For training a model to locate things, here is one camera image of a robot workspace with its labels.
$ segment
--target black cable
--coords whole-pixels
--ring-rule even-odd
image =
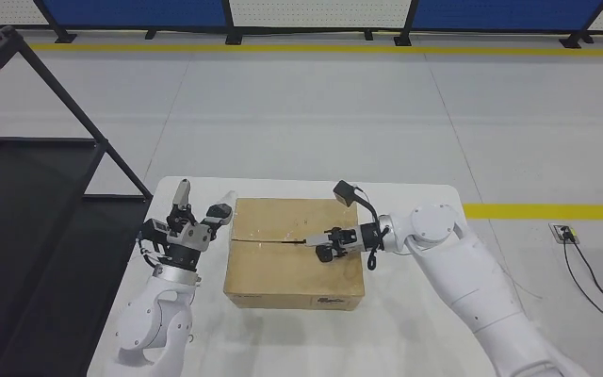
[[[137,242],[139,243],[139,250],[140,250],[140,255],[142,255],[142,258],[144,259],[145,262],[147,262],[147,264],[149,266],[151,266],[153,268],[153,270],[155,269],[155,263],[153,263],[151,261],[151,258],[149,258],[149,255],[144,253],[144,248],[142,248],[142,240],[140,238],[137,239]]]
[[[370,212],[370,214],[373,217],[373,221],[377,225],[377,230],[378,231],[381,230],[381,225],[379,223],[379,215],[377,215],[377,211],[375,210],[375,207],[368,200],[368,195],[361,188],[359,188],[357,186],[354,186],[354,189],[357,189],[366,195],[366,197],[367,197],[366,200],[356,194],[354,194],[354,196],[355,196],[354,199],[356,200],[356,202],[358,202],[359,205],[368,209],[368,211]],[[368,255],[368,261],[367,261],[368,270],[375,270],[377,268],[377,255],[375,255],[375,253],[377,253],[377,250],[379,248],[381,248],[381,250],[385,249],[385,247],[383,246],[383,236],[385,236],[387,234],[387,232],[389,232],[389,228],[385,228],[383,230],[383,232],[381,232],[379,234],[379,243],[371,249],[370,254]]]
[[[578,250],[578,253],[580,254],[580,257],[582,258],[582,260],[586,264],[586,267],[588,267],[588,271],[591,272],[591,276],[593,277],[593,282],[595,282],[595,285],[596,285],[597,289],[599,290],[599,292],[603,293],[603,289],[599,285],[599,282],[596,280],[596,276],[595,276],[595,273],[593,272],[593,269],[591,268],[591,264],[588,263],[588,261],[584,257],[584,254],[582,253],[582,250],[580,249],[580,247],[578,247],[578,244],[575,241],[572,241],[572,243],[576,247],[576,250]]]
[[[567,265],[567,270],[569,271],[569,274],[572,276],[572,279],[574,280],[574,283],[576,283],[576,286],[578,287],[578,289],[580,290],[580,292],[582,292],[582,294],[584,295],[584,297],[586,298],[586,300],[588,300],[589,303],[591,303],[592,306],[594,306],[596,308],[596,310],[598,310],[601,314],[603,314],[603,310],[601,310],[600,307],[598,307],[596,305],[596,303],[593,302],[593,300],[591,300],[591,298],[586,294],[586,292],[584,292],[584,289],[582,289],[582,287],[580,286],[580,284],[578,283],[578,281],[576,280],[576,277],[574,276],[574,273],[572,272],[572,268],[569,266],[569,260],[567,259],[567,242],[564,239],[563,240],[563,254],[565,255],[565,264]]]
[[[147,262],[147,264],[148,264],[149,266],[151,266],[151,267],[153,268],[153,270],[154,270],[154,269],[155,269],[155,267],[156,267],[156,265],[155,265],[155,263],[153,263],[153,262],[151,261],[151,258],[149,258],[149,255],[143,255],[142,257],[144,258],[144,261],[145,261],[145,262]]]

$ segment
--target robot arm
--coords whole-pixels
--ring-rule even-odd
[[[334,191],[347,206],[359,198],[343,181]],[[453,234],[458,240],[443,245]],[[500,265],[449,205],[420,205],[408,216],[384,215],[355,228],[337,228],[307,238],[306,245],[316,246],[319,258],[325,248],[327,256],[375,247],[399,254],[407,248],[438,296],[480,342],[498,377],[588,376],[534,328]]]
[[[145,239],[165,247],[165,255],[149,277],[144,291],[128,303],[118,321],[119,349],[105,367],[105,376],[179,376],[185,347],[192,329],[190,304],[201,277],[196,273],[201,253],[216,238],[218,229],[230,222],[236,196],[231,191],[207,210],[197,222],[188,203],[190,182],[183,180],[174,195],[168,224],[149,220],[143,226]],[[174,292],[175,300],[160,299]],[[155,361],[143,353],[163,349]]]

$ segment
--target electrical socket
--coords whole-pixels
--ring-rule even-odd
[[[565,226],[567,226],[569,228],[570,232],[572,232],[572,234],[574,235],[574,238],[576,239],[576,244],[579,244],[580,240],[578,239],[578,234],[576,233],[576,230],[574,228],[572,228],[571,225],[555,224],[555,223],[550,223],[548,225],[548,227],[550,228],[550,231],[553,232],[553,237],[555,238],[557,243],[563,243],[563,230],[562,229]]]

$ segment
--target cardboard box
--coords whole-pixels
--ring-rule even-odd
[[[241,308],[352,310],[365,296],[359,253],[322,263],[302,240],[358,223],[356,205],[328,199],[238,199],[224,293]]]

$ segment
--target power cord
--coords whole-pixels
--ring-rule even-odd
[[[595,282],[595,285],[598,288],[598,290],[601,293],[603,293],[603,289],[601,289],[601,286],[599,285],[598,281],[596,280],[595,273],[593,272],[593,269],[591,268],[590,263],[588,263],[588,261],[584,257],[584,254],[582,253],[582,250],[580,249],[580,247],[578,247],[578,244],[576,243],[576,238],[574,238],[574,235],[572,234],[572,231],[567,226],[565,226],[564,228],[562,228],[562,231],[563,231],[563,233],[562,233],[562,237],[563,237],[563,255],[565,256],[565,265],[567,265],[567,270],[569,271],[570,276],[572,276],[572,280],[574,280],[574,283],[576,284],[576,286],[578,287],[578,289],[580,290],[580,292],[582,292],[582,295],[584,295],[584,297],[586,298],[586,300],[588,300],[588,302],[591,303],[591,305],[594,306],[596,308],[596,310],[599,311],[599,313],[603,314],[603,309],[601,309],[586,294],[586,292],[584,291],[584,289],[582,289],[582,287],[578,283],[578,280],[576,280],[576,276],[574,276],[574,273],[572,272],[572,268],[569,265],[569,260],[567,259],[567,241],[570,241],[572,244],[574,244],[574,246],[576,247],[576,250],[578,250],[578,253],[580,254],[580,257],[582,258],[582,260],[586,264],[586,267],[588,267],[588,270],[590,271],[591,276],[593,277],[593,281]]]

